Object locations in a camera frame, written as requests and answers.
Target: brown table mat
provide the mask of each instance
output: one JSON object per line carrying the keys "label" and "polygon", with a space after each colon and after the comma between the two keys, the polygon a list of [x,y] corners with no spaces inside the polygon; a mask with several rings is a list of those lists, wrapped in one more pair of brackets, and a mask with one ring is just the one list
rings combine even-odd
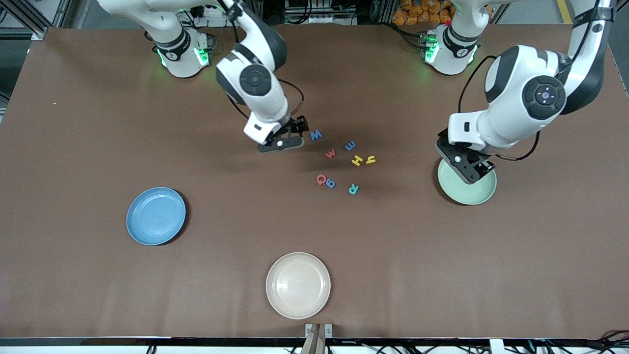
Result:
{"label": "brown table mat", "polygon": [[[477,61],[517,43],[565,51],[570,30],[490,26]],[[141,31],[51,29],[33,42],[0,125],[1,336],[297,336],[333,323],[337,336],[597,338],[629,327],[629,100],[610,54],[596,101],[556,119],[527,160],[495,161],[495,196],[464,207],[436,186],[433,145],[472,68],[439,75],[383,26],[278,31],[289,58],[277,75],[304,91],[300,114],[323,138],[270,155],[242,133],[214,67],[172,77]],[[214,63],[232,38],[223,31]],[[484,73],[465,111],[486,107]],[[356,167],[355,154],[377,162]],[[318,186],[320,173],[336,188]],[[189,222],[146,247],[125,215],[155,186],[184,195]],[[264,289],[293,251],[332,279],[326,307],[303,321],[278,315]]]}

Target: cream plate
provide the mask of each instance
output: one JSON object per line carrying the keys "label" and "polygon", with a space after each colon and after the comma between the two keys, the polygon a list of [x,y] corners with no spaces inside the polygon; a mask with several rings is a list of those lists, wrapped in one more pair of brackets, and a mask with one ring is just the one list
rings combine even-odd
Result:
{"label": "cream plate", "polygon": [[314,316],[330,297],[330,274],[315,256],[289,253],[278,259],[267,275],[267,297],[280,315],[289,319]]}
{"label": "cream plate", "polygon": [[485,177],[473,185],[463,182],[461,177],[448,166],[445,160],[439,163],[437,170],[439,184],[448,197],[461,204],[477,205],[488,201],[496,191],[496,170],[492,169]]}

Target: floor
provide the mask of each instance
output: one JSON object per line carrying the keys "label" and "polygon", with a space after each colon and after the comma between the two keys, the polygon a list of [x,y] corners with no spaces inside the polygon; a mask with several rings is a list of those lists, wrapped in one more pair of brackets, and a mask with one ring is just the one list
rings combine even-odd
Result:
{"label": "floor", "polygon": [[[562,17],[559,7],[555,1],[550,0],[525,0],[515,2],[511,4],[500,21],[502,24],[561,22]],[[98,5],[96,0],[83,0],[79,4],[78,9],[75,10],[72,27],[139,28],[137,24],[130,20],[111,16]],[[629,78],[629,47],[626,45],[624,38],[628,30],[629,9],[624,9],[616,14],[609,41],[618,70],[624,78]],[[26,58],[26,51],[29,45],[30,41],[27,40],[0,40],[1,92],[11,94],[13,91],[19,71]]]}

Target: white robotic arm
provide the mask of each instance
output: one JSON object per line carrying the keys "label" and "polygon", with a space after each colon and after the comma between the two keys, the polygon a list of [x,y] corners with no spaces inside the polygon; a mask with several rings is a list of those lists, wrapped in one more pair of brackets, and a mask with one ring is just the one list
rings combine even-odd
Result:
{"label": "white robotic arm", "polygon": [[223,8],[231,22],[237,21],[247,36],[216,66],[216,79],[227,95],[251,109],[245,133],[259,145],[260,152],[301,147],[308,131],[303,117],[291,118],[288,102],[273,74],[286,63],[287,48],[282,37],[258,19],[244,3],[234,0],[98,0],[111,14],[127,17],[150,35],[157,53],[171,74],[190,77],[208,60],[208,36],[184,28],[179,9],[212,5]]}
{"label": "white robotic arm", "polygon": [[308,131],[308,124],[303,117],[291,118],[284,91],[273,74],[286,62],[286,43],[242,3],[218,1],[228,20],[237,20],[247,32],[245,39],[216,65],[216,80],[232,102],[251,109],[245,134],[259,144],[260,152],[303,146],[301,134]]}
{"label": "white robotic arm", "polygon": [[539,132],[558,115],[592,102],[603,83],[603,59],[615,0],[572,0],[569,54],[517,45],[493,62],[485,78],[489,107],[455,113],[436,148],[468,184],[494,168],[487,159]]}
{"label": "white robotic arm", "polygon": [[457,13],[452,23],[428,31],[422,44],[428,48],[423,60],[446,75],[460,74],[474,58],[482,32],[489,23],[485,5],[508,4],[519,0],[453,0]]}

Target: metal frame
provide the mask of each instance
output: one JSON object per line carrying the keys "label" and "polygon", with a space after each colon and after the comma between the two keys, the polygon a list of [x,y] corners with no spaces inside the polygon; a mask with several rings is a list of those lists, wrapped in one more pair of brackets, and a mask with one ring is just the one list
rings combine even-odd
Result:
{"label": "metal frame", "polygon": [[289,0],[284,0],[284,18],[290,21],[299,21],[304,12],[308,10],[308,13],[312,17],[327,16],[332,18],[351,18],[355,13],[355,7],[333,10],[331,8],[332,0],[306,0],[306,6],[291,6]]}
{"label": "metal frame", "polygon": [[491,20],[491,23],[498,23],[502,19],[505,11],[511,6],[511,4],[502,4],[494,13],[494,18]]}
{"label": "metal frame", "polygon": [[52,23],[28,0],[0,0],[0,4],[31,31],[32,40],[43,40],[48,27],[52,27]]}
{"label": "metal frame", "polygon": [[10,95],[5,94],[4,92],[0,91],[0,102],[4,103],[5,105],[8,105],[10,98],[11,98]]}
{"label": "metal frame", "polygon": [[68,9],[77,0],[61,0],[52,22],[28,0],[0,0],[24,28],[0,28],[0,39],[43,40],[49,27],[63,27],[68,20]]}

